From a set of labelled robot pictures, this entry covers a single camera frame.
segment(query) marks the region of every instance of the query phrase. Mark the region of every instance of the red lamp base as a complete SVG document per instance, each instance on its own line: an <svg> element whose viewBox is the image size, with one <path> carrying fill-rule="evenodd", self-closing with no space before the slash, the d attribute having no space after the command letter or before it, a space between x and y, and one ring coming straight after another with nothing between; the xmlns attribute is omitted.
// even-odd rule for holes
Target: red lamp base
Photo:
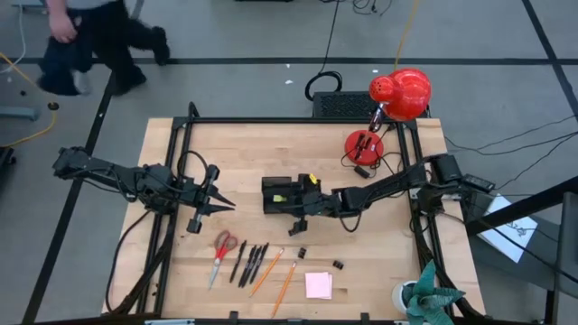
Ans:
<svg viewBox="0 0 578 325"><path fill-rule="evenodd" d="M372 132L358 130L350 134L345 141L345 153L357 165L370 166L375 164L383 152L383 143L379 136Z"/></svg>

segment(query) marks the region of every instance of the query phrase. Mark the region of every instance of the plant leaf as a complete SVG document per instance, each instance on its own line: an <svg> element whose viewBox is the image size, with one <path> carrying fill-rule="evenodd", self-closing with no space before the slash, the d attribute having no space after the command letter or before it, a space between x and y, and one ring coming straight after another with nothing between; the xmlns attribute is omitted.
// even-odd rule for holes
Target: plant leaf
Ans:
<svg viewBox="0 0 578 325"><path fill-rule="evenodd" d="M431 296L424 297L419 300L419 305L425 311L437 310L444 306L447 306L453 302L452 296L442 296L439 294L434 294Z"/></svg>
<svg viewBox="0 0 578 325"><path fill-rule="evenodd" d="M409 325L423 325L424 318L421 316L407 315L407 320L409 320Z"/></svg>
<svg viewBox="0 0 578 325"><path fill-rule="evenodd" d="M430 311L425 314L425 319L433 325L453 325L453 321L443 310Z"/></svg>
<svg viewBox="0 0 578 325"><path fill-rule="evenodd" d="M424 309L419 305L419 297L418 296L413 296L412 299L410 299L409 304L407 305L407 311L406 314L412 315L412 316L424 316L425 315L425 311Z"/></svg>
<svg viewBox="0 0 578 325"><path fill-rule="evenodd" d="M453 288L435 288L433 289L433 294L442 295L452 297L453 300L451 303L457 302L461 297L466 294L466 292L456 290Z"/></svg>
<svg viewBox="0 0 578 325"><path fill-rule="evenodd" d="M414 288L404 286L404 289L401 291L401 299L404 301L404 304L407 306L409 300L412 299Z"/></svg>
<svg viewBox="0 0 578 325"><path fill-rule="evenodd" d="M414 285L414 295L428 296L434 293L435 263L434 260L425 266L419 281Z"/></svg>

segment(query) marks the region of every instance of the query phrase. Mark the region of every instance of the orange pencil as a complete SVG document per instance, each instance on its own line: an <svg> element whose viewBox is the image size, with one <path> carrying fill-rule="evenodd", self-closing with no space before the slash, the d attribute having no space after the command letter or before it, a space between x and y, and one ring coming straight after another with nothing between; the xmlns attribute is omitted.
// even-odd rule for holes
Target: orange pencil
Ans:
<svg viewBox="0 0 578 325"><path fill-rule="evenodd" d="M287 280L285 280L285 283L283 284L283 289L281 289L281 292L279 293L279 297L277 298L277 302L275 303L275 308L273 309L273 313L271 313L271 318L274 318L275 314L277 313L277 310L279 309L279 305L281 304L281 301L283 300L283 297L285 296L285 291L287 290L287 287L289 286L289 282L291 282L291 276L293 276L293 271L295 271L296 266L297 266L297 262L293 262L293 266L291 266L291 271L289 271L289 275L287 275Z"/></svg>
<svg viewBox="0 0 578 325"><path fill-rule="evenodd" d="M281 257L281 254L283 253L284 250L285 250L284 248L281 248L279 253L277 253L277 256L275 256L275 259L273 260L273 262L271 262L271 264L267 267L267 269L265 270L263 275L261 275L259 282L257 282L255 284L255 286L253 287L253 290L251 290L251 294L249 294L249 298L251 298L253 296L253 294L256 292L256 290L259 289L259 286L261 285L261 283L263 283L265 278L269 275L269 272L271 271L273 266L275 266L275 263L277 263L277 260L279 259L279 257Z"/></svg>

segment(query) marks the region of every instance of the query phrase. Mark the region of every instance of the white pot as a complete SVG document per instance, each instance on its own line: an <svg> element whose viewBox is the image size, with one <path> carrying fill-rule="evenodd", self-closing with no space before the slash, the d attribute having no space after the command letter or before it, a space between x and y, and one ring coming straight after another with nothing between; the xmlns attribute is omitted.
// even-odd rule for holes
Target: white pot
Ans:
<svg viewBox="0 0 578 325"><path fill-rule="evenodd" d="M394 306L396 306L396 309L399 312L403 313L404 315L406 314L407 306L404 304L401 292L404 290L404 286L407 286L412 283L415 284L417 283L417 281L407 281L404 283L398 283L394 287L394 291L391 293L391 301L394 303Z"/></svg>

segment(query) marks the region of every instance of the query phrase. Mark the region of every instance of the shoe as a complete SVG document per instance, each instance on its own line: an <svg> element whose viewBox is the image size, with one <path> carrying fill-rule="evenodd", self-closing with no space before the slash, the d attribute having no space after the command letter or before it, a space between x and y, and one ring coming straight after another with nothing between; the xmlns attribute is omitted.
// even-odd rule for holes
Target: shoe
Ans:
<svg viewBox="0 0 578 325"><path fill-rule="evenodd" d="M171 49L169 49L169 45L167 45L164 28L158 26L153 27L153 37L155 43L153 47L154 61L160 66L166 65L169 58L171 58Z"/></svg>
<svg viewBox="0 0 578 325"><path fill-rule="evenodd" d="M112 85L112 96L123 96L133 88L136 88L146 82L146 77L140 68L135 67L132 74L127 79L115 78Z"/></svg>

